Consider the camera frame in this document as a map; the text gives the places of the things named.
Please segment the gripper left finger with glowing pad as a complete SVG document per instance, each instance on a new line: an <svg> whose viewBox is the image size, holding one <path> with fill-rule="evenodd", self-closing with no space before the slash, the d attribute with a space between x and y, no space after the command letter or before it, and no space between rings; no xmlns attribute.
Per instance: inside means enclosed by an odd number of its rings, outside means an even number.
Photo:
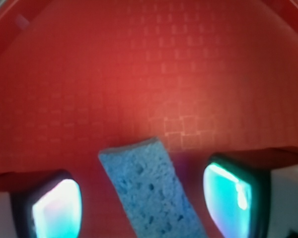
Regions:
<svg viewBox="0 0 298 238"><path fill-rule="evenodd" d="M79 184L65 170L0 173L0 238L77 238Z"/></svg>

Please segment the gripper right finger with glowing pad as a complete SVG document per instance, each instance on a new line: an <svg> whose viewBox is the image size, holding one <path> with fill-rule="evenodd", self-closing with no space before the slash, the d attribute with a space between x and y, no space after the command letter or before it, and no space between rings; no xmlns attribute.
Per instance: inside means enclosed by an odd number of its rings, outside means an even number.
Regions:
<svg viewBox="0 0 298 238"><path fill-rule="evenodd" d="M298 153L214 153L203 189L225 238L298 238Z"/></svg>

